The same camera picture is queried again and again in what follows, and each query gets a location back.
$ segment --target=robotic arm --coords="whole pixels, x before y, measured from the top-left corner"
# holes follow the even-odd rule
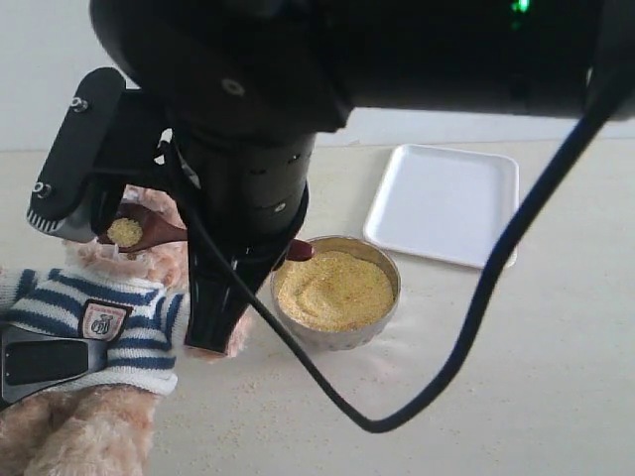
[[[249,302],[208,242],[255,294],[303,224],[317,133],[355,107],[579,117],[635,59],[631,0],[91,0],[90,16],[140,89],[112,68],[83,80],[29,221],[85,242],[126,183],[187,196],[186,344],[219,353]]]

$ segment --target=white wall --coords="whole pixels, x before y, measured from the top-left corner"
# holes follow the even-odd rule
[[[111,64],[93,37],[86,0],[0,0],[0,150],[45,150],[83,76]],[[322,145],[559,139],[572,122],[465,114],[358,110]],[[605,137],[635,137],[635,121]]]

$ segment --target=striped sweater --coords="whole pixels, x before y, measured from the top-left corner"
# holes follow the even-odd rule
[[[176,384],[173,345],[185,339],[188,294],[159,283],[114,281],[80,268],[0,270],[0,320],[57,337],[109,342],[107,368],[54,387],[127,384],[168,395]]]

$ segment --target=screw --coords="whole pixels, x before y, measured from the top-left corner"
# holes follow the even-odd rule
[[[225,77],[220,81],[222,88],[232,96],[244,96],[245,88],[238,81]]]
[[[73,112],[84,112],[88,109],[88,101],[76,96],[70,102],[70,109],[72,109]]]
[[[50,186],[48,183],[43,183],[41,181],[38,181],[33,187],[33,193],[38,198],[47,198],[49,195],[51,195],[52,191],[53,191],[52,186]]]

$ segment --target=green led light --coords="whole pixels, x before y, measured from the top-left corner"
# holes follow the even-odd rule
[[[532,0],[514,0],[512,10],[519,13],[527,13],[532,5]]]

